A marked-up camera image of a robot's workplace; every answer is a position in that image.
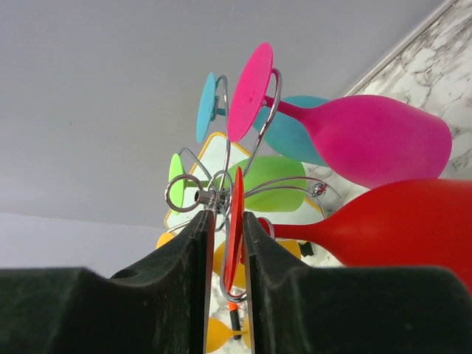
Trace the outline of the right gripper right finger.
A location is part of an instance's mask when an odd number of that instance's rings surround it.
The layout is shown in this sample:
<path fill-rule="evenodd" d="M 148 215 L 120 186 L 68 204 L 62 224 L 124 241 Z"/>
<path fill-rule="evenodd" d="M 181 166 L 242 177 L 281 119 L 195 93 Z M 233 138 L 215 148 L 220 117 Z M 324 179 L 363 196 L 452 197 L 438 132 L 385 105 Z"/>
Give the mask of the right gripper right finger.
<path fill-rule="evenodd" d="M 313 268 L 243 215 L 253 353 L 469 353 L 471 296 L 437 267 Z"/>

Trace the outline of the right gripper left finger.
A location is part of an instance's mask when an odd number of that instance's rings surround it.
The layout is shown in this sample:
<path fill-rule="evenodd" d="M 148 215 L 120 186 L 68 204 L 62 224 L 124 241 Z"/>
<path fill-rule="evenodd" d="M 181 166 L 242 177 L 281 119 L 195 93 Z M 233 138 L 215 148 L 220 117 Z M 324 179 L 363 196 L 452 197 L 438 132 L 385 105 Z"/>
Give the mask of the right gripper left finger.
<path fill-rule="evenodd" d="M 105 278 L 87 268 L 1 271 L 3 353 L 203 353 L 215 216 L 200 211 Z"/>

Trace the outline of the yellow wine glass front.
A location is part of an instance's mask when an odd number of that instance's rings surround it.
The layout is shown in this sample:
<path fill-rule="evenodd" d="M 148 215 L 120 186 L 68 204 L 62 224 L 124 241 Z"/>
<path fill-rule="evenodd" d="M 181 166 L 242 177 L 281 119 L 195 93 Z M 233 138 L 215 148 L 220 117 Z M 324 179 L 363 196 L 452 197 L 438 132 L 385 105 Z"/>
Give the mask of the yellow wine glass front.
<path fill-rule="evenodd" d="M 231 330 L 221 320 L 215 317 L 209 317 L 207 338 L 206 338 L 206 353 L 213 353 L 221 348 L 233 336 L 242 336 L 244 344 L 251 349 L 251 335 L 249 317 L 243 320 L 241 330 Z"/>

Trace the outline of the red wine glass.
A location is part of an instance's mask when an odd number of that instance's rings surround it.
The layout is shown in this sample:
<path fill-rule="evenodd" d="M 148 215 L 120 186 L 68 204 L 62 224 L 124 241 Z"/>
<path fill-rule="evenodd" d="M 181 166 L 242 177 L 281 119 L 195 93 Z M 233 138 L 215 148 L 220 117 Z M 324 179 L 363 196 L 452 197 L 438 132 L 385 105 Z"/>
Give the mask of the red wine glass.
<path fill-rule="evenodd" d="M 303 240 L 342 265 L 439 266 L 471 288 L 471 181 L 414 179 L 370 190 L 312 224 L 256 220 L 265 235 Z"/>

